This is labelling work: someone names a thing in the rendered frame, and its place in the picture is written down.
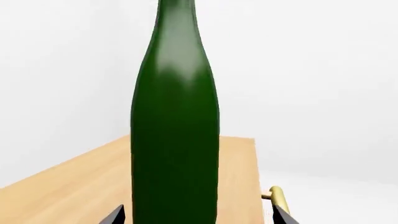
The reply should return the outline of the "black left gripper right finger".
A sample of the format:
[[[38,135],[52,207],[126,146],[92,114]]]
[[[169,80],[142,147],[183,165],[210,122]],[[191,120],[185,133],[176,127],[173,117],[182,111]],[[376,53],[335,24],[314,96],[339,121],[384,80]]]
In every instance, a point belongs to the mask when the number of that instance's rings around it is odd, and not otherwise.
[[[285,212],[280,206],[272,205],[274,224],[299,224],[292,216]]]

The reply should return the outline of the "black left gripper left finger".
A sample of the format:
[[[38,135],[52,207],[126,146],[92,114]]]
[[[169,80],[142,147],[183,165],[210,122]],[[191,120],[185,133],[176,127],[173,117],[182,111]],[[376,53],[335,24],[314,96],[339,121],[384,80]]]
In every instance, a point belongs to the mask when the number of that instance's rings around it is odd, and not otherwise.
[[[99,224],[124,224],[125,212],[124,205],[120,205],[106,216]]]

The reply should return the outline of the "green wine bottle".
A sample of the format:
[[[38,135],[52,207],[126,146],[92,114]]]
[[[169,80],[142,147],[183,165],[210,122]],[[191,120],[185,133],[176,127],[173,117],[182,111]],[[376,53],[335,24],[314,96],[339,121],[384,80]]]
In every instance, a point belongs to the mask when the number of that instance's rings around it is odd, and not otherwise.
[[[133,224],[215,224],[219,135],[195,0],[159,0],[131,106]]]

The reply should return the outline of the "light wooden cabinet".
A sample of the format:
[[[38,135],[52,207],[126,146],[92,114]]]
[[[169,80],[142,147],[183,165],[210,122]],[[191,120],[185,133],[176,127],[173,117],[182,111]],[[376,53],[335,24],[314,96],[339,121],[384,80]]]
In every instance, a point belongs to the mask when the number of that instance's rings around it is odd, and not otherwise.
[[[130,139],[107,143],[0,189],[0,224],[98,224],[124,205],[132,224]],[[217,224],[271,224],[253,139],[222,137]]]

